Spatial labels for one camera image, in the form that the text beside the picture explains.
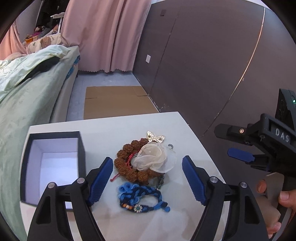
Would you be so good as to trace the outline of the white fabric flower hairpiece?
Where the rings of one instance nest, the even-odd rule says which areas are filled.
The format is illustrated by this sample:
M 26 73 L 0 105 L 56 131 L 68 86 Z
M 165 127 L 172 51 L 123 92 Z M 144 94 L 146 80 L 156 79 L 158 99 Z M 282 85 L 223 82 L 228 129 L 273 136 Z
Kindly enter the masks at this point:
M 177 154 L 170 146 L 151 142 L 144 145 L 130 163 L 138 171 L 152 170 L 165 174 L 174 168 L 176 162 Z

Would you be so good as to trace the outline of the black jewelry box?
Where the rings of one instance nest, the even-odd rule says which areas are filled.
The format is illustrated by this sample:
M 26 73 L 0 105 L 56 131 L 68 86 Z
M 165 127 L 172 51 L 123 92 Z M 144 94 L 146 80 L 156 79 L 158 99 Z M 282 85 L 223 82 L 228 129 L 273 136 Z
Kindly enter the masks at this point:
M 37 206 L 50 182 L 69 185 L 80 177 L 86 177 L 86 161 L 79 131 L 29 134 L 21 166 L 21 202 Z

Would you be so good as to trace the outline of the gold butterfly brooch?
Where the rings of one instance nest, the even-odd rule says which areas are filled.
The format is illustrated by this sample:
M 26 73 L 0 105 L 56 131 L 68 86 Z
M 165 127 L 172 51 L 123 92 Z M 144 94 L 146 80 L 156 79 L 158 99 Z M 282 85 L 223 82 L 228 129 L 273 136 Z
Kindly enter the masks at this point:
M 162 143 L 165 139 L 165 136 L 158 136 L 151 131 L 147 131 L 147 139 L 149 142 Z

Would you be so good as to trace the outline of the flat brown cardboard sheet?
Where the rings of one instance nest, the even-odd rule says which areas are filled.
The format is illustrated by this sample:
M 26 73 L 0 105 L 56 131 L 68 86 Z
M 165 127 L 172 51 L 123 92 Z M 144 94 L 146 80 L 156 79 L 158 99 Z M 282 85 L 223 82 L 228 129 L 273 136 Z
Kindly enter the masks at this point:
M 141 86 L 86 88 L 84 119 L 158 113 Z

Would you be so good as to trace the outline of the bed with green sheet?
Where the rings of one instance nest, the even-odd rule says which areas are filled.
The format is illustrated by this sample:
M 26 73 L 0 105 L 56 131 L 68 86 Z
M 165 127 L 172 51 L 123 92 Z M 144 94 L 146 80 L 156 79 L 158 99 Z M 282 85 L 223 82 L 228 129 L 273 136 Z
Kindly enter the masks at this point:
M 49 123 L 62 85 L 79 56 L 77 46 L 50 70 L 16 87 L 1 103 L 1 214 L 13 234 L 26 240 L 20 208 L 20 169 L 30 126 Z

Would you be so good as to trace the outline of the light green duvet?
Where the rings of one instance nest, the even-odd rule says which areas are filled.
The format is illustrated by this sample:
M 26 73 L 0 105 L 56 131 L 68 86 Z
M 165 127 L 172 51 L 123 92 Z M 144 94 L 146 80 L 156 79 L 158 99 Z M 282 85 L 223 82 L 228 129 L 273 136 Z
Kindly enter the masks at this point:
M 14 60 L 1 61 L 1 100 L 3 100 L 15 87 L 28 78 L 34 71 L 39 72 L 43 62 L 52 59 L 59 62 L 70 52 L 70 49 L 61 45 L 50 45 L 36 53 L 17 57 Z

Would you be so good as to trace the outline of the pink curtain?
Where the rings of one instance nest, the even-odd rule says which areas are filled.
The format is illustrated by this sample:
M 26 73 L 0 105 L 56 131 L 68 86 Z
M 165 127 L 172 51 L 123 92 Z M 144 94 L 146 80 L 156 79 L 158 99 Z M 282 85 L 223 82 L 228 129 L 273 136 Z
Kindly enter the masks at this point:
M 61 34 L 61 45 L 77 46 L 81 71 L 132 71 L 150 7 L 151 1 L 43 1 L 33 29 L 49 29 L 45 36 Z M 29 21 L 13 22 L 1 42 L 1 59 L 27 53 L 20 30 Z

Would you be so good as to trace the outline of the patterned pillow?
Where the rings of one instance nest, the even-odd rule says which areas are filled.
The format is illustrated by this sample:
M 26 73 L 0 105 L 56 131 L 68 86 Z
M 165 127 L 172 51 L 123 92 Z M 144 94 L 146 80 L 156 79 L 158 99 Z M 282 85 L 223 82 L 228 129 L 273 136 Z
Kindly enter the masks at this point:
M 44 36 L 41 39 L 35 40 L 34 42 L 31 42 L 29 45 L 27 45 L 26 51 L 27 54 L 32 54 L 48 47 L 49 45 L 60 45 L 61 43 L 61 34 Z

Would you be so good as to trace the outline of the white wall socket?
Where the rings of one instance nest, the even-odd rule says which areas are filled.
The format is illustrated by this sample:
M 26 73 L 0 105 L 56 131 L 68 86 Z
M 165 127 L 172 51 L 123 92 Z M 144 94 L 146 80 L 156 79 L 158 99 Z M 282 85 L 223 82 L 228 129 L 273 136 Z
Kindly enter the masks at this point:
M 150 56 L 150 55 L 147 55 L 147 57 L 146 57 L 146 59 L 145 59 L 146 63 L 149 63 L 150 60 L 151 60 L 151 56 Z

